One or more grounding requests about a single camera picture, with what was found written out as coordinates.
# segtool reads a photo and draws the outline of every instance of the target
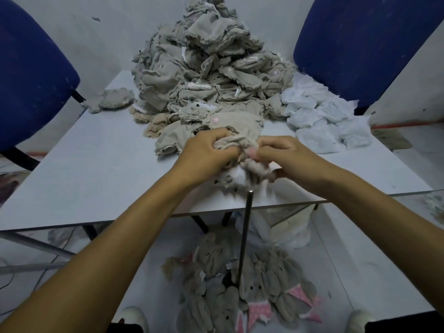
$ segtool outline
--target hand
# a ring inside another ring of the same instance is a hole
[[[231,135],[225,128],[200,131],[195,137],[188,139],[171,171],[185,179],[193,188],[205,182],[241,154],[239,147],[226,150],[213,148],[217,140]]]
[[[276,162],[282,167],[274,171],[277,178],[291,179],[305,190],[321,197],[325,196],[326,188],[332,179],[345,171],[290,136],[264,136],[257,142],[259,148],[248,149],[248,156],[258,162]]]

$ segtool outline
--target wire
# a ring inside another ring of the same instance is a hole
[[[76,228],[77,228],[77,227],[74,227],[74,228],[72,229],[71,234],[69,235],[69,238],[68,238],[68,240],[66,241],[65,245],[62,247],[62,249],[66,248],[66,246],[68,245],[69,241],[71,240],[72,235],[74,234],[74,231],[75,231]],[[55,257],[53,258],[53,260],[51,261],[51,263],[54,263],[54,261],[55,261],[58,257],[59,257],[59,255],[55,256]],[[39,280],[37,280],[37,283],[36,283],[36,285],[34,286],[34,289],[32,290],[33,292],[37,289],[37,287],[39,286],[40,282],[41,282],[42,279],[43,279],[43,276],[45,275],[45,273],[46,273],[47,271],[48,271],[48,269],[46,268],[46,269],[42,272],[42,274],[41,274],[40,277],[39,277]],[[3,289],[3,288],[5,288],[5,287],[8,286],[9,284],[11,284],[12,280],[14,279],[14,275],[15,275],[15,274],[12,274],[11,280],[9,280],[8,284],[2,286],[2,287],[0,288],[0,290]],[[13,309],[10,309],[9,311],[6,311],[6,312],[3,312],[3,313],[0,313],[0,317],[1,317],[1,316],[4,316],[5,314],[8,314],[8,313],[14,312],[16,309],[17,309],[17,308],[13,308]]]

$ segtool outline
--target right hand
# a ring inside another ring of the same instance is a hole
[[[263,136],[257,143],[259,148],[248,149],[248,156],[258,162],[276,162],[282,167],[274,171],[277,178],[291,179],[305,190],[321,197],[326,195],[333,180],[345,171],[290,136]]]

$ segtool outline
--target chair backrest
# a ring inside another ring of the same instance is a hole
[[[294,61],[333,93],[370,106],[443,19],[443,0],[315,0]]]
[[[0,0],[0,151],[45,126],[80,83],[45,31],[11,0]]]

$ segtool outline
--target left hand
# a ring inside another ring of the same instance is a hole
[[[232,133],[225,128],[200,131],[185,144],[182,153],[171,168],[171,172],[186,180],[192,188],[218,174],[229,162],[241,154],[239,147],[216,150],[213,144]]]

